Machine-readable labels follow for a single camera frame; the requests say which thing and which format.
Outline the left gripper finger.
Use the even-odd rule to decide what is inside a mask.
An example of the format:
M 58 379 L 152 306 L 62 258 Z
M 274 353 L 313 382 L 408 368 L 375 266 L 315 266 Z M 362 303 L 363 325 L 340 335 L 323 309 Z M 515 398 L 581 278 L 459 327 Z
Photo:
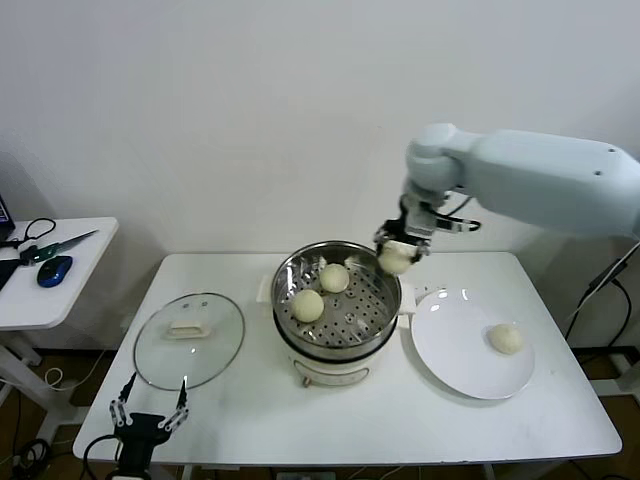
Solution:
M 187 407 L 188 396 L 186 380 L 187 377 L 184 376 L 174 412 L 158 424 L 159 429 L 176 430 L 188 418 L 189 410 Z
M 133 419 L 127 410 L 129 395 L 136 380 L 136 373 L 133 373 L 127 383 L 122 387 L 118 397 L 109 404 L 109 412 L 113 425 L 132 425 Z

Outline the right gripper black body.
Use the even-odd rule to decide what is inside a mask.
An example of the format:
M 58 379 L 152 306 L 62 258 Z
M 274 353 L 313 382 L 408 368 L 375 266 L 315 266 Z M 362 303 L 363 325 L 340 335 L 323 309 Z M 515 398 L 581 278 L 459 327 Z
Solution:
M 408 241 L 430 241 L 435 231 L 435 216 L 429 205 L 414 197 L 401 197 L 401 224 Z

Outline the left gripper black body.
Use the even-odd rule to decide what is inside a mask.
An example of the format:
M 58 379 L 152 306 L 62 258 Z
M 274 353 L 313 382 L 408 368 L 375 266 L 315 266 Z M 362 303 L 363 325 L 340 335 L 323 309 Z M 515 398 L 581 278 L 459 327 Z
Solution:
M 132 413 L 132 423 L 116 426 L 114 434 L 121 441 L 119 466 L 149 466 L 156 446 L 168 441 L 168 432 L 159 427 L 161 415 Z

